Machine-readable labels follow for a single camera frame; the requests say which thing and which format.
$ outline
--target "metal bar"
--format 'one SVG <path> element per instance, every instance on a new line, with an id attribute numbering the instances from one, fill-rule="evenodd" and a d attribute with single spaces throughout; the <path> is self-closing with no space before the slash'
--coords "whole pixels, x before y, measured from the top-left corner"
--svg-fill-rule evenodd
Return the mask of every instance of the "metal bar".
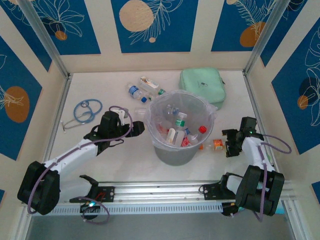
<path id="1" fill-rule="evenodd" d="M 57 131 L 58 131 L 58 128 L 59 128 L 60 119 L 61 119 L 62 113 L 64 111 L 65 103 L 66 103 L 66 100 L 67 100 L 67 96 L 68 96 L 71 80 L 72 80 L 72 76 L 70 76 L 66 80 L 66 82 L 64 84 L 63 92 L 62 92 L 60 100 L 59 100 L 59 107 L 58 107 L 58 109 L 57 109 L 57 111 L 55 113 L 55 117 L 54 117 L 54 122 L 53 122 L 52 131 L 51 131 L 51 134 L 50 134 L 50 138 L 49 138 L 48 144 L 46 145 L 44 156 L 43 156 L 43 159 L 42 159 L 43 163 L 50 159 L 52 148 L 54 147 L 55 138 L 56 138 Z"/>
<path id="2" fill-rule="evenodd" d="M 195 213 L 222 213 L 223 206 L 219 202 L 204 203 L 160 203 L 160 204 L 104 204 L 111 215 L 134 214 L 195 214 Z M 104 209 L 86 213 L 86 215 L 106 215 Z M 79 216 L 79 204 L 59 205 L 48 216 Z"/>
<path id="3" fill-rule="evenodd" d="M 25 240 L 27 237 L 31 216 L 27 212 L 26 206 L 19 206 L 18 208 L 18 221 L 14 221 L 11 240 Z"/>
<path id="4" fill-rule="evenodd" d="M 243 78 L 244 78 L 246 89 L 248 91 L 248 95 L 249 95 L 249 98 L 250 98 L 250 101 L 251 101 L 251 104 L 252 104 L 253 112 L 254 112 L 254 115 L 255 115 L 256 122 L 258 124 L 260 133 L 261 134 L 266 134 L 266 131 L 265 131 L 265 128 L 264 128 L 264 124 L 263 124 L 262 119 L 260 117 L 260 113 L 259 113 L 260 111 L 259 111 L 259 108 L 258 108 L 258 104 L 256 102 L 256 97 L 254 95 L 254 92 L 252 91 L 252 87 L 251 87 L 251 84 L 250 84 L 249 76 L 247 74 L 243 73 Z M 267 143 L 270 143 L 268 138 L 265 138 L 265 141 Z M 265 148 L 266 148 L 266 151 L 267 151 L 268 155 L 271 157 L 271 160 L 270 160 L 271 164 L 273 164 L 273 166 L 274 166 L 276 171 L 280 172 L 279 165 L 277 164 L 276 157 L 275 157 L 273 149 L 271 147 L 269 147 L 269 146 L 266 146 Z"/>
<path id="5" fill-rule="evenodd" d="M 305 219 L 301 216 L 302 210 L 297 200 L 284 200 L 287 217 L 296 240 L 312 240 Z"/>
<path id="6" fill-rule="evenodd" d="M 290 0 L 277 0 L 274 9 L 266 21 L 265 27 L 263 28 L 263 31 L 260 34 L 260 37 L 258 38 L 252 50 L 252 54 L 243 70 L 245 74 L 250 73 L 257 59 L 260 57 L 289 3 Z"/>
<path id="7" fill-rule="evenodd" d="M 171 204 L 171 203 L 229 203 L 234 199 L 205 200 L 199 192 L 199 187 L 217 181 L 198 182 L 109 182 L 100 183 L 99 186 L 114 186 L 113 204 Z M 290 181 L 285 181 L 281 192 L 281 200 L 295 199 L 295 193 Z"/>
<path id="8" fill-rule="evenodd" d="M 67 80 L 69 77 L 67 68 L 62 59 L 60 58 L 59 51 L 57 50 L 54 42 L 49 36 L 36 10 L 34 9 L 32 2 L 30 2 L 29 0 L 17 0 L 17 3 L 20 9 L 22 10 L 23 14 L 25 15 L 25 18 L 31 25 L 36 36 L 39 38 L 40 42 L 49 54 L 50 58 L 54 61 L 61 74 Z"/>

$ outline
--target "mint green pouch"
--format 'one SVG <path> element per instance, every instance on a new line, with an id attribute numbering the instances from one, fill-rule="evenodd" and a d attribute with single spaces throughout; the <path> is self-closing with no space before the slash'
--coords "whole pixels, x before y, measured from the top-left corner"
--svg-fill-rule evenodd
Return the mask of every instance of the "mint green pouch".
<path id="1" fill-rule="evenodd" d="M 218 110 L 226 99 L 224 82 L 213 67 L 184 69 L 180 74 L 179 88 L 205 98 Z"/>

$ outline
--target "beige circle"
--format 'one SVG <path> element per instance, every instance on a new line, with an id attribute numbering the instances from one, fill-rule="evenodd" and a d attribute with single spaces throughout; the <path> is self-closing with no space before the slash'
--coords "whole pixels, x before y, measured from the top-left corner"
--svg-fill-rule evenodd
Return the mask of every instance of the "beige circle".
<path id="1" fill-rule="evenodd" d="M 131 32 L 144 31 L 154 22 L 151 8 L 141 0 L 128 1 L 120 9 L 119 17 L 124 28 Z"/>
<path id="2" fill-rule="evenodd" d="M 238 0 L 226 0 L 226 3 L 229 5 L 235 4 Z"/>
<path id="3" fill-rule="evenodd" d="M 150 38 L 149 38 L 149 42 L 153 44 L 153 43 L 156 42 L 156 39 L 155 39 L 154 37 L 150 37 Z"/>
<path id="4" fill-rule="evenodd" d="M 13 3 L 14 5 L 18 5 L 17 0 L 8 0 L 9 2 Z"/>

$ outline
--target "gray bucket bottom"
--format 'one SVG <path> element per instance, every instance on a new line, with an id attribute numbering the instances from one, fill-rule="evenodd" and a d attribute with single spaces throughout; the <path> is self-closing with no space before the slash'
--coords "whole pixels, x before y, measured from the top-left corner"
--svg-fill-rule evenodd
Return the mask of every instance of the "gray bucket bottom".
<path id="1" fill-rule="evenodd" d="M 187 164 L 196 155 L 198 148 L 181 149 L 179 151 L 167 151 L 154 147 L 155 154 L 165 164 L 171 166 L 181 166 Z"/>

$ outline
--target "white table surface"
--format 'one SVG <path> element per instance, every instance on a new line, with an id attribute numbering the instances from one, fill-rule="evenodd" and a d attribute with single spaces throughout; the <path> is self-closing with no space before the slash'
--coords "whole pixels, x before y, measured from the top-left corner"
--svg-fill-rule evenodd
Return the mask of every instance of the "white table surface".
<path id="1" fill-rule="evenodd" d="M 147 107 L 148 103 L 143 104 L 131 98 L 125 91 L 127 83 L 135 84 L 141 76 L 146 76 L 159 83 L 166 91 L 177 90 L 180 72 L 180 70 L 168 70 L 75 73 L 61 120 L 64 122 L 71 120 L 74 107 L 85 99 L 100 100 L 103 109 L 93 122 L 68 129 L 66 133 L 60 125 L 51 158 L 57 157 L 80 142 L 92 127 L 100 123 L 102 115 L 110 106 L 125 107 L 133 117 L 136 107 Z M 222 136 L 222 130 L 239 129 L 242 117 L 255 117 L 255 115 L 242 72 L 220 71 L 220 75 L 225 82 L 227 97 L 223 107 L 217 111 L 213 131 L 208 140 L 222 139 L 225 142 L 226 136 Z M 106 149 L 96 158 L 75 169 L 68 179 L 86 174 L 100 182 L 211 181 L 219 180 L 226 172 L 243 175 L 247 167 L 243 152 L 240 156 L 226 158 L 225 149 L 198 151 L 189 163 L 169 166 L 156 156 L 146 129 L 140 136 L 125 138 L 123 144 Z"/>

